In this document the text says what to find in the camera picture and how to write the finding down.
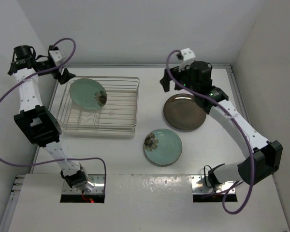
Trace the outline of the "small green floral plate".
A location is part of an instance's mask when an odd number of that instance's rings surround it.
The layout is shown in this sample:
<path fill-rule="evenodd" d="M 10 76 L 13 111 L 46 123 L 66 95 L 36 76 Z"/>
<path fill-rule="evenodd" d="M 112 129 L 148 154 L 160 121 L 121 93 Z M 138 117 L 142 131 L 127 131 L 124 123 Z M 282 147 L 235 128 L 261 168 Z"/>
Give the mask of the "small green floral plate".
<path fill-rule="evenodd" d="M 90 78 L 75 80 L 70 86 L 69 93 L 72 101 L 85 110 L 99 110 L 107 103 L 104 87 Z"/>

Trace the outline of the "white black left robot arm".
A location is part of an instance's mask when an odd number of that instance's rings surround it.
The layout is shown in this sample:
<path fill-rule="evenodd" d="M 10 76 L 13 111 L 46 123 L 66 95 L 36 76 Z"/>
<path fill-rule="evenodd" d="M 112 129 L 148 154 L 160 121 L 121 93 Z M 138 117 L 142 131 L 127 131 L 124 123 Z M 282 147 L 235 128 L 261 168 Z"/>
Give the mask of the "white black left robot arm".
<path fill-rule="evenodd" d="M 54 67 L 65 60 L 64 53 L 55 45 L 48 48 L 45 61 L 38 61 L 39 56 L 33 47 L 21 45 L 14 48 L 8 74 L 20 84 L 20 109 L 14 121 L 32 144 L 37 144 L 55 159 L 61 168 L 61 177 L 71 188 L 82 192 L 90 190 L 85 169 L 78 161 L 73 161 L 64 151 L 60 141 L 61 127 L 56 118 L 43 105 L 39 92 L 39 76 L 51 74 L 60 84 L 65 84 L 74 77 L 67 69 Z"/>

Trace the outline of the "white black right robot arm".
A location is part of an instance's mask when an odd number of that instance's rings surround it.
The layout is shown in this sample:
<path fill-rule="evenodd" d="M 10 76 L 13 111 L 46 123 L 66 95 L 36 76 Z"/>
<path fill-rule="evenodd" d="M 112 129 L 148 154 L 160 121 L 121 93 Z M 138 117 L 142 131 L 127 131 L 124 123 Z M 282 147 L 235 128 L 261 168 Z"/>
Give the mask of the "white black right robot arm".
<path fill-rule="evenodd" d="M 258 133 L 236 110 L 228 95 L 212 84 L 212 66 L 204 61 L 194 61 L 189 69 L 178 66 L 166 68 L 160 80 L 165 92 L 170 81 L 175 90 L 185 89 L 193 94 L 196 104 L 216 120 L 240 147 L 242 162 L 220 164 L 208 172 L 206 178 L 211 188 L 227 181 L 244 181 L 257 184 L 278 171 L 283 147 L 277 140 L 270 141 Z"/>

